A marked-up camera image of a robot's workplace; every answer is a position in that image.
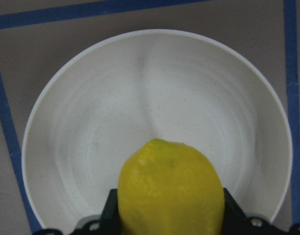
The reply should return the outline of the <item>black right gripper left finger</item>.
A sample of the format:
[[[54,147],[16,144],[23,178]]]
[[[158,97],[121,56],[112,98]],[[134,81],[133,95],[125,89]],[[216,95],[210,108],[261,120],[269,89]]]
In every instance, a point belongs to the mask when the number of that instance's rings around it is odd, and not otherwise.
[[[99,217],[81,219],[71,235],[120,235],[121,223],[118,210],[117,189],[111,189]]]

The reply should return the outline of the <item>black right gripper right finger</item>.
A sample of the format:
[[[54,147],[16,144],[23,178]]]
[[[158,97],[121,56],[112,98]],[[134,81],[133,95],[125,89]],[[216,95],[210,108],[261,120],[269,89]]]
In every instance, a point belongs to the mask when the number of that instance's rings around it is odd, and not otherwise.
[[[247,216],[229,191],[224,188],[225,214],[224,235],[300,235],[300,223],[283,231],[259,216]]]

